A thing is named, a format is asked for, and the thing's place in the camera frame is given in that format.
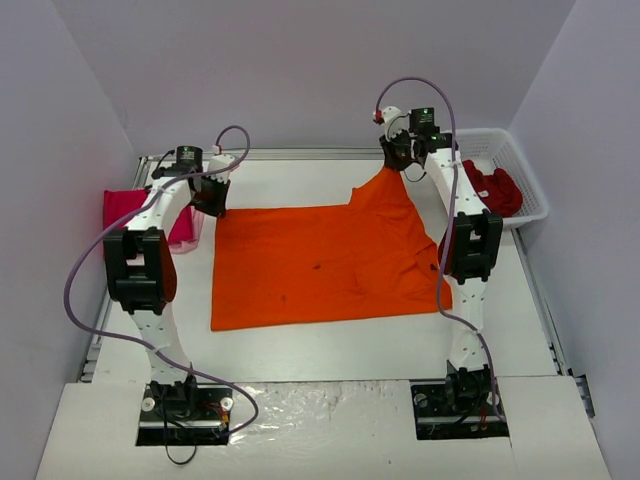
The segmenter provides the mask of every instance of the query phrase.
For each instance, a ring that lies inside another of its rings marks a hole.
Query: purple wall
[[[150,154],[208,148],[230,122],[255,146],[374,146],[376,97],[411,74],[443,86],[461,127],[506,128],[574,0],[54,4],[134,148]],[[442,107],[420,85],[388,100]]]
[[[638,478],[640,3],[578,0],[511,125],[551,204],[524,230],[614,478]]]
[[[135,156],[49,0],[0,4],[0,65],[0,477],[22,480],[88,340],[62,309],[66,273],[99,231],[102,190],[129,186]],[[93,321],[100,254],[88,263],[74,298]]]

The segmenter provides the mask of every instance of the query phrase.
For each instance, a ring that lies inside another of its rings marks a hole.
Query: plastic basket
[[[505,228],[518,228],[549,214],[542,189],[509,132],[501,128],[474,128],[461,129],[457,133],[463,160],[473,160],[485,174],[503,168],[522,192],[522,208],[513,217],[504,219]]]

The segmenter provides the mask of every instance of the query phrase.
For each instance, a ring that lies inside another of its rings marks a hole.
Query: orange fabric
[[[347,205],[229,210],[216,226],[211,329],[434,312],[436,262],[387,168]]]

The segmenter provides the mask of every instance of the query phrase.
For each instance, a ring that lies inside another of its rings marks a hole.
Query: gray wall
[[[128,186],[133,150],[49,0],[0,3],[0,468],[30,479],[87,338],[62,286],[101,226],[102,190]],[[99,252],[75,304],[95,319]]]
[[[229,122],[258,146],[375,145],[375,99],[410,74],[446,89],[460,126],[506,128],[574,0],[54,3],[149,154],[210,146]],[[435,98],[406,85],[388,100]]]
[[[551,204],[524,231],[614,478],[640,471],[640,3],[578,0],[511,125]]]

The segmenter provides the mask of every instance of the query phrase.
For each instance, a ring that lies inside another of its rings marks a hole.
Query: folded pink fabric
[[[123,215],[133,212],[136,208],[140,208],[146,199],[147,192],[143,189],[119,192],[105,190],[103,212],[103,223],[105,228],[121,218]],[[169,233],[169,245],[171,247],[184,247],[185,243],[195,242],[195,244],[197,244],[201,227],[201,219],[196,219],[194,221],[193,208],[185,207],[182,212],[180,212],[176,223],[173,225],[173,228]],[[175,248],[172,248],[171,250],[174,251],[174,253],[182,253],[185,251],[176,251]]]

